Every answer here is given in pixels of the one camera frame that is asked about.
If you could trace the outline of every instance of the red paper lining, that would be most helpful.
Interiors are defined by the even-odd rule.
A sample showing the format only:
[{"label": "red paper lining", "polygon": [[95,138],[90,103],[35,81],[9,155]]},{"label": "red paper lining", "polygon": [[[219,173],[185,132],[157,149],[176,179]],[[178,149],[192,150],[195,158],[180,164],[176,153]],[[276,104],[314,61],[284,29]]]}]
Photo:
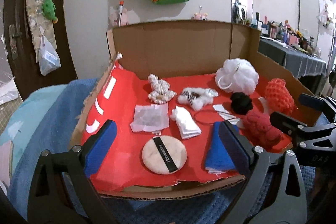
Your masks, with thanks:
[{"label": "red paper lining", "polygon": [[[111,71],[111,76],[116,79],[116,83],[109,99],[104,97],[104,92],[110,78],[97,96],[99,106],[104,110],[103,115],[99,114],[95,105],[93,105],[87,118],[87,124],[89,125],[93,124],[94,120],[100,123],[94,134],[107,119],[114,120],[118,130],[117,137],[106,154],[98,173],[90,177],[97,191],[104,191],[106,193],[115,192],[123,190],[124,187],[133,185],[153,187],[171,186],[179,181],[198,181],[205,183],[220,178],[228,178],[237,174],[236,171],[229,171],[221,175],[214,175],[205,171],[204,161],[211,142],[212,126],[198,124],[202,130],[201,135],[189,140],[182,140],[176,123],[171,119],[169,128],[162,130],[161,133],[178,138],[184,143],[188,154],[187,162],[181,170],[171,175],[157,175],[149,171],[142,163],[141,151],[145,143],[152,138],[153,135],[146,132],[133,133],[130,128],[130,123],[133,121],[136,104],[151,104],[147,97],[148,93],[151,92],[150,84],[148,81],[139,80],[134,73],[119,67]],[[225,93],[216,86],[214,75],[173,77],[165,80],[169,82],[171,89],[178,94],[187,86],[215,89],[219,92],[219,96],[214,98],[213,104],[223,103],[224,107],[231,111],[230,94]],[[259,111],[263,111],[263,107],[257,98],[263,95],[262,91],[267,82],[265,78],[260,76],[256,91],[250,96],[254,107],[258,108]],[[177,105],[176,99],[175,97],[168,103],[169,116]],[[194,111],[189,106],[184,107],[190,111],[192,116],[194,115]],[[203,109],[213,108],[212,105],[208,105]],[[295,111],[293,116],[299,118],[298,111]],[[222,118],[216,112],[204,112],[198,114],[198,120],[216,122],[222,121]],[[250,138],[246,132],[241,131],[240,133],[247,135],[248,139],[254,145],[258,145],[258,141]],[[81,143],[83,144],[89,136],[90,134],[85,130]],[[270,152],[280,152],[289,143],[290,138],[287,135],[283,135],[282,141],[274,146]]]}]

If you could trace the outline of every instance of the door handle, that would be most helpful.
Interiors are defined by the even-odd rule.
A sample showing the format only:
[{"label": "door handle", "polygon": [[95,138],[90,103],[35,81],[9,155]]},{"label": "door handle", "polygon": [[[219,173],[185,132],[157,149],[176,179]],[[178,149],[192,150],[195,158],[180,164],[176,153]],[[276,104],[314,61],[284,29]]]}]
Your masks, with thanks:
[{"label": "door handle", "polygon": [[16,38],[22,35],[22,32],[15,32],[14,24],[10,25],[9,27],[9,44],[10,44],[10,51],[12,53],[12,59],[15,60],[19,57],[16,47]]}]

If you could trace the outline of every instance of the green plush toy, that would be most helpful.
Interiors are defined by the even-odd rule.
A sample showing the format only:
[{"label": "green plush toy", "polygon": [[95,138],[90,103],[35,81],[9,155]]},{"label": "green plush toy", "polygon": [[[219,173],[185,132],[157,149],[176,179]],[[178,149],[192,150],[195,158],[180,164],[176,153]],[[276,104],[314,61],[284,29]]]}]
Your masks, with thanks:
[{"label": "green plush toy", "polygon": [[53,3],[53,0],[44,0],[42,4],[42,11],[43,16],[46,17],[49,20],[52,20],[52,22],[55,24],[57,23],[58,19],[55,15],[55,4]]}]

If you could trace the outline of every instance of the blue cloth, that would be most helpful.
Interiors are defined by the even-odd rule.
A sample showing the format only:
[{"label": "blue cloth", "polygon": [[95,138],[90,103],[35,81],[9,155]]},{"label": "blue cloth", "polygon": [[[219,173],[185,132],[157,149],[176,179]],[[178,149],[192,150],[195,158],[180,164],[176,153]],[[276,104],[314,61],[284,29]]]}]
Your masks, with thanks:
[{"label": "blue cloth", "polygon": [[211,168],[218,171],[234,170],[235,165],[226,151],[221,139],[219,138],[219,125],[221,122],[215,122],[212,128],[211,146],[205,159],[205,168]]},{"label": "blue cloth", "polygon": [[12,172],[44,115],[67,85],[49,86],[33,92],[13,113],[0,136],[0,145],[13,142]]},{"label": "blue cloth", "polygon": [[[96,80],[75,80],[68,84],[36,129],[24,151],[8,191],[8,198],[17,211],[26,219],[27,202],[31,179],[40,153],[49,149],[53,153],[67,151],[71,133],[77,123],[76,117],[83,107]],[[306,192],[312,188],[315,168],[302,167]],[[272,176],[267,175],[251,214],[260,208]],[[70,198],[78,213],[85,215],[72,185],[65,180]],[[185,200],[134,201],[104,198],[106,205],[120,224],[213,224],[237,195],[242,184],[231,189]]]}]

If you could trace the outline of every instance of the pink notebook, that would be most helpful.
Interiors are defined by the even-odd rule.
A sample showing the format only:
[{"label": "pink notebook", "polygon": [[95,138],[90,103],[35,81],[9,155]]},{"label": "pink notebook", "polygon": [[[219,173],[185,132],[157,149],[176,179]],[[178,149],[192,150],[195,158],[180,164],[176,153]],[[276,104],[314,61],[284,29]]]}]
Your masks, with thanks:
[{"label": "pink notebook", "polygon": [[8,141],[0,146],[0,181],[8,188],[12,175],[13,143]]}]

